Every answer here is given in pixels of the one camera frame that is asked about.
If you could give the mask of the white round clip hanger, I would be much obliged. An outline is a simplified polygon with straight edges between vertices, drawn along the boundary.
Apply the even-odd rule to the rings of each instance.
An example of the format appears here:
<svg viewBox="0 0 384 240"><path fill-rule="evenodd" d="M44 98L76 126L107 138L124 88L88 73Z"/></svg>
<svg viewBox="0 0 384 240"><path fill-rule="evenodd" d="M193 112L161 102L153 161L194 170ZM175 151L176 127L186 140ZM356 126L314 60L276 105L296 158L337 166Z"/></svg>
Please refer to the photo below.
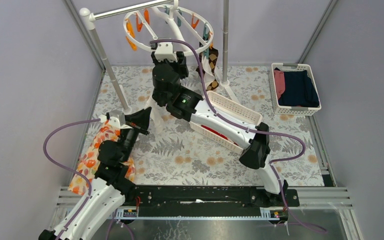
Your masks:
<svg viewBox="0 0 384 240"><path fill-rule="evenodd" d="M214 30L200 14L173 4L161 4L125 15L123 30L130 47L151 52L150 41L176 39L188 42L198 54L209 55L213 49Z"/></svg>

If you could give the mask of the red snowflake sock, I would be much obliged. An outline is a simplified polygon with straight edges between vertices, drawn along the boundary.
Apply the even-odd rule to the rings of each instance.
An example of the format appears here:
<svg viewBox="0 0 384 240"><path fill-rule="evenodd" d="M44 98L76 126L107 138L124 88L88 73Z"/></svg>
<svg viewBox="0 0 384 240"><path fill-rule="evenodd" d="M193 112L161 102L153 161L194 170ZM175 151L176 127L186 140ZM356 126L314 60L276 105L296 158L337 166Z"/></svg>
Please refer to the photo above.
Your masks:
<svg viewBox="0 0 384 240"><path fill-rule="evenodd" d="M212 133L214 133L214 134L216 134L217 136L219 136L219 137L221 137L221 138L227 140L228 142L230 142L230 143L232 143L232 144L238 146L238 144L237 144L236 142L232 141L231 139L229 139L229 138L226 137L225 135L223 135L223 134L221 134L221 133L219 133L219 132L213 130L212 128L207 127L207 126L205 126L205 125L201 125L201 127L204 128L204 129L206 129L206 130L208 130L208 131L210 131L210 132L212 132Z"/></svg>

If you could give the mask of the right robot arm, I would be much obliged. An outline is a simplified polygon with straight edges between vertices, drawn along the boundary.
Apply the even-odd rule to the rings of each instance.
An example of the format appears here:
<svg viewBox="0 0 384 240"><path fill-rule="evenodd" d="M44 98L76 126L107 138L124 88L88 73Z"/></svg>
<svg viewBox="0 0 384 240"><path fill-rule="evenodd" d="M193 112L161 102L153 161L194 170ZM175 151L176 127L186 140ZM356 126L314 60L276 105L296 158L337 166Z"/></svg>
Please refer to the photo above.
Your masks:
<svg viewBox="0 0 384 240"><path fill-rule="evenodd" d="M211 137L233 150L240 149L239 161L254 169L263 181L267 201L281 205L287 194L282 178L270 167L269 127L261 115L215 92L206 96L181 85L189 75L183 52L164 56L152 52L152 99L172 116L189 122L196 131Z"/></svg>

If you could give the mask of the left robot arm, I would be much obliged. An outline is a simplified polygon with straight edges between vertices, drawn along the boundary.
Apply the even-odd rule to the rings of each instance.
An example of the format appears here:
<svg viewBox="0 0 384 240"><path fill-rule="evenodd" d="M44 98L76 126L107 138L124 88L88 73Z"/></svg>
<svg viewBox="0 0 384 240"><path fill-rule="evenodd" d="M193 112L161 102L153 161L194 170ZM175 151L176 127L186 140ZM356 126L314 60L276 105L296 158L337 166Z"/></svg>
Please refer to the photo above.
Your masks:
<svg viewBox="0 0 384 240"><path fill-rule="evenodd" d="M40 240L90 240L110 215L121 206L135 200L136 185L126 178L125 164L140 134L149 134L152 107L132 114L113 110L96 120L120 128L117 141L106 140L98 148L99 166L90 181L79 171L70 172L86 181L87 191L70 213L52 230L44 230Z"/></svg>

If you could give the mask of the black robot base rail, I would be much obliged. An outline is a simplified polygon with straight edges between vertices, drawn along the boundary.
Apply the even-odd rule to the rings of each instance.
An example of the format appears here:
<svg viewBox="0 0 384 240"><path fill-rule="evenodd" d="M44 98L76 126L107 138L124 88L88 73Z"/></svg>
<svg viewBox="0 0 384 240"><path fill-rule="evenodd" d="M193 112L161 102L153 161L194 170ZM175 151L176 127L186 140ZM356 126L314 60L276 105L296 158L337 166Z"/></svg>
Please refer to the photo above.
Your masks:
<svg viewBox="0 0 384 240"><path fill-rule="evenodd" d="M295 189L272 194L255 186L138 185L123 203L139 218L261 218L263 209L299 207Z"/></svg>

